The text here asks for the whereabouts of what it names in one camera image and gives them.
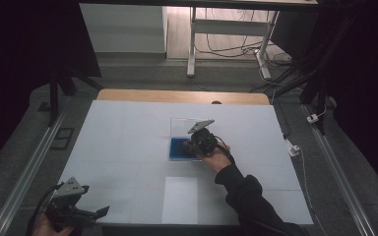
white tabletop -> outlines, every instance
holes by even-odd
[[[99,223],[236,225],[223,186],[200,161],[170,161],[170,119],[214,119],[243,175],[288,222],[312,224],[273,106],[93,102],[60,181],[90,190],[77,207],[110,206]]]

black sleeve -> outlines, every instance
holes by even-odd
[[[215,182],[225,186],[225,200],[237,212],[245,235],[290,235],[272,205],[262,197],[262,186],[255,177],[244,178],[231,164],[217,174]]]

desk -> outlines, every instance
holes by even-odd
[[[196,104],[187,103],[191,98]],[[217,99],[223,105],[210,104]],[[237,225],[209,167],[168,160],[170,118],[215,119],[210,130],[231,144],[241,172],[260,180],[281,218],[312,224],[273,106],[249,93],[103,90],[60,178],[91,186],[77,206],[110,206],[102,224]],[[177,204],[166,200],[182,186],[193,191]],[[182,206],[183,212],[167,211]]]

desk leg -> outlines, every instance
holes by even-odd
[[[196,31],[196,8],[192,11],[192,20],[190,22],[190,46],[188,57],[188,71],[187,77],[193,78],[195,76],[195,31]]]
[[[276,18],[278,17],[278,13],[279,12],[274,12],[273,16],[271,17],[269,21],[268,27],[266,29],[266,33],[263,37],[262,46],[260,47],[259,51],[255,51],[257,61],[259,62],[259,65],[260,65],[260,70],[265,80],[269,80],[272,78],[266,64],[265,53],[266,53],[266,47],[270,40],[270,35],[272,34],[273,27],[275,26]]]

wooden board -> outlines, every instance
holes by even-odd
[[[211,104],[269,105],[269,99],[262,93],[212,92],[212,91],[176,91],[176,90],[136,90],[103,89],[97,100],[121,100],[144,102],[182,102]]]

